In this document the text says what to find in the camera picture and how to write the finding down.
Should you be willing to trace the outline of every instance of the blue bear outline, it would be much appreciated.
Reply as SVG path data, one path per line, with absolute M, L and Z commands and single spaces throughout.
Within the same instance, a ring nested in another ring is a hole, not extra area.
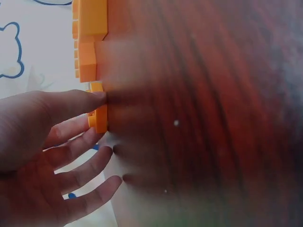
M 46 3 L 46 2 L 39 1 L 39 0 L 33 0 L 33 1 L 40 3 L 42 5 L 47 5 L 47 6 L 68 6 L 68 5 L 71 5 L 71 3 L 72 3 L 72 1 L 68 2 L 68 3 L 64 3 L 64 4 Z
M 24 72 L 24 64 L 22 63 L 21 61 L 21 57 L 22 57 L 22 46 L 21 46 L 21 42 L 18 38 L 18 35 L 19 35 L 19 32 L 20 32 L 20 26 L 17 22 L 10 22 L 8 23 L 7 25 L 4 26 L 4 28 L 0 27 L 0 31 L 4 31 L 6 27 L 10 26 L 10 25 L 15 25 L 17 27 L 17 34 L 16 34 L 16 41 L 17 41 L 17 44 L 18 44 L 18 47 L 19 47 L 19 56 L 18 56 L 18 60 L 17 62 L 20 64 L 21 66 L 21 70 L 20 70 L 20 73 L 18 73 L 17 75 L 11 77 L 11 76 L 8 76 L 8 75 L 4 75 L 4 74 L 0 74 L 0 78 L 2 77 L 5 77 L 5 78 L 9 78 L 9 79 L 15 79 L 15 78 L 18 78 L 20 77 L 23 72 Z

